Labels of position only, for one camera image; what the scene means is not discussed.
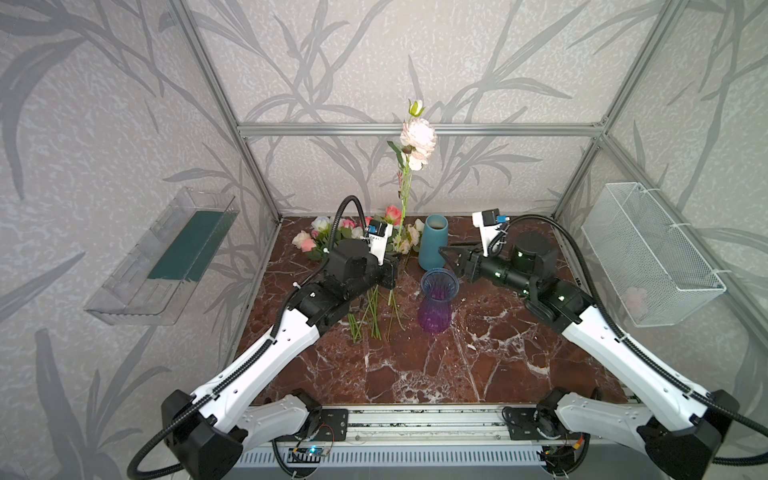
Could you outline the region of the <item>dark pink rose stem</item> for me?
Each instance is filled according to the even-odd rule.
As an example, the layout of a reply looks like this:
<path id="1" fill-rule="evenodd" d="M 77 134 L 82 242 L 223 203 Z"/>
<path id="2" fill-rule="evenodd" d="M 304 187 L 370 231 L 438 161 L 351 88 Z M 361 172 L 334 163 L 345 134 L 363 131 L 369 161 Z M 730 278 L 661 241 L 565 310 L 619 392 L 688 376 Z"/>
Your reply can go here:
<path id="1" fill-rule="evenodd" d="M 372 219 L 386 221 L 387 223 L 390 223 L 394 226 L 393 234 L 387 243 L 384 263 L 382 266 L 380 266 L 389 267 L 388 273 L 390 276 L 385 278 L 384 287 L 389 290 L 387 296 L 387 306 L 390 309 L 390 313 L 392 314 L 392 319 L 390 320 L 387 332 L 390 332 L 394 320 L 397 320 L 398 325 L 401 329 L 403 329 L 400 308 L 395 293 L 395 281 L 397 276 L 395 270 L 399 265 L 400 257 L 410 251 L 411 244 L 409 243 L 409 238 L 403 236 L 403 210 L 400 207 L 391 205 L 385 209 L 383 216 L 367 217 L 367 226 L 368 222 Z"/>

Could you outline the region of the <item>pink rose flower stem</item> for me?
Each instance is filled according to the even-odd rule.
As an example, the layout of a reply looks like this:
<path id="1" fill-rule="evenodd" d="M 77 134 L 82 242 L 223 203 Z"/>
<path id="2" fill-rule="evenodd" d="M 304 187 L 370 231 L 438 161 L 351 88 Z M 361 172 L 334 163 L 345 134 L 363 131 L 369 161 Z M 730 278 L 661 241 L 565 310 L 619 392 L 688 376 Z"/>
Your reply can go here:
<path id="1" fill-rule="evenodd" d="M 341 220 L 339 231 L 342 239 L 363 239 L 365 235 L 364 226 L 348 218 Z"/>

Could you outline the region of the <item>pale pink peony flower stem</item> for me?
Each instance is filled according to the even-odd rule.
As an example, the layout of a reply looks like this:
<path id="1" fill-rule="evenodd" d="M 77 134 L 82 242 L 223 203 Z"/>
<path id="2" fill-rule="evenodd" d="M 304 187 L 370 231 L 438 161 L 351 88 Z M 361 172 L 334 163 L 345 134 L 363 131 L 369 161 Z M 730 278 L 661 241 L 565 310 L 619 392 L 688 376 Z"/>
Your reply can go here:
<path id="1" fill-rule="evenodd" d="M 408 210 L 413 174 L 422 170 L 429 163 L 437 146 L 436 130 L 423 117 L 424 111 L 425 104 L 423 100 L 410 101 L 407 118 L 402 123 L 399 142 L 387 142 L 394 152 L 397 162 L 398 198 L 400 200 L 400 208 L 403 210 L 403 236 L 409 238 L 410 250 L 413 248 L 415 240 L 411 239 L 410 229 L 405 225 L 405 218 Z"/>

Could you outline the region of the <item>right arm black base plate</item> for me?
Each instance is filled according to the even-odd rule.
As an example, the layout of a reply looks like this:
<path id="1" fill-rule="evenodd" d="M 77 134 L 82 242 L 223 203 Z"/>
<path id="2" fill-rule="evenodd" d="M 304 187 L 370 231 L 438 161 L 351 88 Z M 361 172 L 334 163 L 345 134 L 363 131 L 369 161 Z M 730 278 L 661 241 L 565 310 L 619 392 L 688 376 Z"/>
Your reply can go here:
<path id="1" fill-rule="evenodd" d="M 558 440 L 561 434 L 540 418 L 535 407 L 504 406 L 501 417 L 511 440 Z"/>

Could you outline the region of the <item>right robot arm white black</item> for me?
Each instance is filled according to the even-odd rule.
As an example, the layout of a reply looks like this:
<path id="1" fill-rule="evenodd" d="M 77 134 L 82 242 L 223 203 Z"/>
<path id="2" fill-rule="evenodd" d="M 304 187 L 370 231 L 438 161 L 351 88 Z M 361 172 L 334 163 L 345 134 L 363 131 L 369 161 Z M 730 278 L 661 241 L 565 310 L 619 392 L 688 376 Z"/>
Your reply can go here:
<path id="1" fill-rule="evenodd" d="M 597 298 L 557 277 L 557 254 L 539 233 L 524 233 L 508 258 L 462 244 L 439 251 L 456 275 L 519 293 L 540 323 L 598 360 L 640 400 L 637 406 L 619 405 L 556 389 L 539 405 L 543 421 L 554 429 L 635 449 L 672 479 L 701 479 L 712 464 L 766 464 L 766 454 L 718 456 L 733 423 L 761 435 L 766 427 L 740 415 L 738 401 L 726 391 L 709 392 L 672 370 L 611 323 Z"/>

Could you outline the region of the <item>blue white rose stem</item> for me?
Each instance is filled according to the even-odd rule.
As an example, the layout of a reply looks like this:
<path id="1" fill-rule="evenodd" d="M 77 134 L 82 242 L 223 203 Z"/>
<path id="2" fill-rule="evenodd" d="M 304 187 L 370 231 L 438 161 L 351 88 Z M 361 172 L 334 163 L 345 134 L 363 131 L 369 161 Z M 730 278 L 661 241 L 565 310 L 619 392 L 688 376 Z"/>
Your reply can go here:
<path id="1" fill-rule="evenodd" d="M 337 229 L 335 232 L 336 246 L 338 246 L 342 240 L 346 240 L 341 238 L 339 225 L 337 226 Z M 325 233 L 325 252 L 326 252 L 327 246 L 331 238 L 332 219 L 330 217 L 316 217 L 315 220 L 311 223 L 310 232 L 312 230 L 318 230 L 320 232 Z M 349 315 L 348 323 L 349 323 L 349 330 L 350 330 L 350 336 L 352 341 L 359 342 L 362 339 L 362 327 L 360 325 L 360 322 L 353 315 Z"/>

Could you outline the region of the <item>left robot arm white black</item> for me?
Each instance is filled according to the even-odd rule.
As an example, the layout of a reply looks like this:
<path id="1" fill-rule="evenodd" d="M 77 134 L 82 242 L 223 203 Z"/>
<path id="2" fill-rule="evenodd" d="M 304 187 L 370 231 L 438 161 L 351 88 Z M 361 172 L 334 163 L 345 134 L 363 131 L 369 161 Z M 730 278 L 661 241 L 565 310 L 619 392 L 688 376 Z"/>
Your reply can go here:
<path id="1" fill-rule="evenodd" d="M 243 452 L 304 428 L 316 403 L 291 394 L 262 407 L 254 398 L 300 353 L 316 343 L 371 288 L 391 289 L 397 261 L 386 240 L 346 239 L 330 251 L 323 277 L 294 288 L 272 328 L 223 371 L 192 393 L 175 390 L 161 405 L 162 428 L 134 455 L 131 479 L 185 471 L 221 479 Z"/>

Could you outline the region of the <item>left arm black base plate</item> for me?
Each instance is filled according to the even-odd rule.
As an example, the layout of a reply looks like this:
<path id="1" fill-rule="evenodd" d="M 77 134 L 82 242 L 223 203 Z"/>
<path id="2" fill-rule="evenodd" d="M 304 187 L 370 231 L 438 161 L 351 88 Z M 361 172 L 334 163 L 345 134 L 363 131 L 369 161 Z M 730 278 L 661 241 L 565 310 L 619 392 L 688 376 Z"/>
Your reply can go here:
<path id="1" fill-rule="evenodd" d="M 297 437 L 325 442 L 344 441 L 349 426 L 349 414 L 348 409 L 341 408 L 312 410 Z"/>

